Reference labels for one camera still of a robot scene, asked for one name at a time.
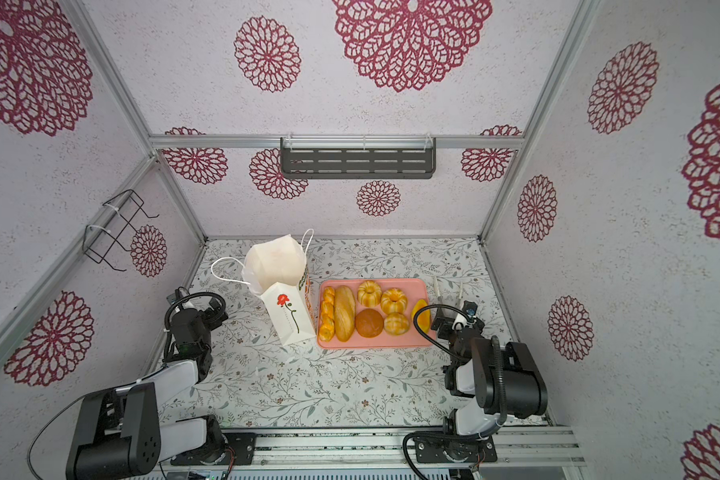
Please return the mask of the steel tongs with white tips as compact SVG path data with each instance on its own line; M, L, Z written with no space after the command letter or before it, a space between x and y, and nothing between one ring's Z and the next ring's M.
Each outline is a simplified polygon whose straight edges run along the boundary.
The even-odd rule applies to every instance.
M458 302L463 301L463 284L459 284L458 296L453 296L449 291L440 288L440 281L437 276L433 277L433 288L435 291L436 304L449 305L455 307ZM447 319L448 321L465 322L466 316L459 314L455 310L437 308L434 310L434 319Z

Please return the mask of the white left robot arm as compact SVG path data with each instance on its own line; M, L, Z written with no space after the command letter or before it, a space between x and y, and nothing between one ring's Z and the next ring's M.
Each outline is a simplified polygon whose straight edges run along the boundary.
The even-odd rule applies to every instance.
M226 307L218 300L204 310L170 310L171 339L164 365L130 384L82 399L65 476L122 479L145 475L158 463L180 457L200 464L220 462L227 441L215 416L162 424L159 409L207 377L212 365L211 331L226 319Z

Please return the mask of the small scored round bun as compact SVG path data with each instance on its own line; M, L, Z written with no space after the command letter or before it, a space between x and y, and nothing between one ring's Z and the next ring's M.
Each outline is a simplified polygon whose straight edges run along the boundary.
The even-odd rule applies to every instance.
M393 312L384 318L384 330L393 336L403 335L410 329L410 319L403 313Z

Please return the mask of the oval yellow bread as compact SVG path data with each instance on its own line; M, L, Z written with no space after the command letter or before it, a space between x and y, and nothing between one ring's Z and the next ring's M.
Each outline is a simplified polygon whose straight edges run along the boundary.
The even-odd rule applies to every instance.
M424 333L428 333L431 328L431 314L428 306L429 303L426 299L420 299L415 303L411 313L411 318L416 319L416 324Z

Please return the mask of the long pale baguette bread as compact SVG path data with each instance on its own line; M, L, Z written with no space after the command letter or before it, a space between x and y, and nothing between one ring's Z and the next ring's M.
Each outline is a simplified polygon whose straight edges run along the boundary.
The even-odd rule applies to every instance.
M335 293L335 336L347 342L355 331L356 301L348 286L339 286Z

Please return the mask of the striped round bun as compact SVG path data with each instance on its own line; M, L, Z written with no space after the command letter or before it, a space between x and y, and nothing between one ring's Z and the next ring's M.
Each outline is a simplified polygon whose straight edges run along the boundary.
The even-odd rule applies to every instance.
M408 298L401 289L390 288L385 290L381 295L380 307L387 315L393 313L404 313L407 306Z

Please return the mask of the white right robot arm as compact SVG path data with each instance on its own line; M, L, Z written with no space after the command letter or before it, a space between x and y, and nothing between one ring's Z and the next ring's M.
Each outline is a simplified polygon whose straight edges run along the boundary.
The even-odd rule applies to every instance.
M484 322L472 303L467 306L432 305L430 326L436 333L432 343L451 359L444 367L445 389L468 400L445 418L443 434L463 441L486 439L510 416L543 416L548 407L547 387L528 346L485 337Z

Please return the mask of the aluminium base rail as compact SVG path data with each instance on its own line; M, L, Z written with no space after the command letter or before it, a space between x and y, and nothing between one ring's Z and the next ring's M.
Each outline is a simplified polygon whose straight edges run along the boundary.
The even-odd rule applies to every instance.
M235 451L212 465L169 461L148 479L591 479L569 427L510 426L480 454L444 456L434 463L424 440L405 442L408 429L229 429Z

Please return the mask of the ring shaped yellow bun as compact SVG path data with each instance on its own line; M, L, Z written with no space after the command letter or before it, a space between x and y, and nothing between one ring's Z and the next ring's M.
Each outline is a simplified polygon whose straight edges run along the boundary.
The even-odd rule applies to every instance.
M382 288L375 281L367 280L358 286L358 302L364 307L372 308L378 306L381 301L381 296Z

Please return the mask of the dark grey wall shelf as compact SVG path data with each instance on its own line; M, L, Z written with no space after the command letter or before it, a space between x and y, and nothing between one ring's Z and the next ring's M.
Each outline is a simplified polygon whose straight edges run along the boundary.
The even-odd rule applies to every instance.
M437 166L432 137L405 146L368 139L337 144L280 140L280 171L289 180L426 180Z

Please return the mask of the long twisted yellow bread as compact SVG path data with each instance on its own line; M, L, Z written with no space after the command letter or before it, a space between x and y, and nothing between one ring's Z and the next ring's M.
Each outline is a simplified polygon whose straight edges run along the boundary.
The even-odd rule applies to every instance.
M335 335L335 289L327 287L320 304L320 326L318 337L323 342L330 341Z

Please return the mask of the round brown bread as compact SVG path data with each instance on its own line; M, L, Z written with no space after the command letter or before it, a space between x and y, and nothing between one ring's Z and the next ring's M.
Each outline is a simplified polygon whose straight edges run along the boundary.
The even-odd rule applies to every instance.
M357 333L364 338L375 338L384 330L384 318L374 309L364 309L355 318Z

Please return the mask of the pink plastic tray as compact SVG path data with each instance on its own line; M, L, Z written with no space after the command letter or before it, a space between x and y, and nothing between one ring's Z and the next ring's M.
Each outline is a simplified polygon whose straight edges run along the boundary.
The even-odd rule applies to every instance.
M319 299L323 300L325 290L328 287L332 287L336 290L340 286L349 287L357 297L357 288L361 285L363 279L331 279L326 280L320 284ZM406 295L408 299L408 305L404 311L404 315L411 319L413 309L418 300L425 300L429 302L429 296L427 292L427 286L421 279L416 278L392 278L392 279L375 279L383 291L390 288L399 288ZM378 348L412 348L412 347L427 347L430 343L424 340L416 331L413 326L402 335L391 335L386 331L382 331L378 336L373 338L365 338L354 332L349 340L342 342L336 337L333 337L330 341L323 341L318 339L317 343L326 350L336 349L378 349Z

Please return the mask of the white floral paper bag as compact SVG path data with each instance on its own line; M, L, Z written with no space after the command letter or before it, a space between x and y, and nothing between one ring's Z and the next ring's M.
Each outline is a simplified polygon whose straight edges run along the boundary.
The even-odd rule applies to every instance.
M316 337L311 307L307 301L309 271L307 253L314 230L307 229L300 240L291 235L253 245L243 260L227 256L215 260L210 273L224 282L247 286L268 312L282 345ZM239 278L223 277L219 264L233 261L241 266Z

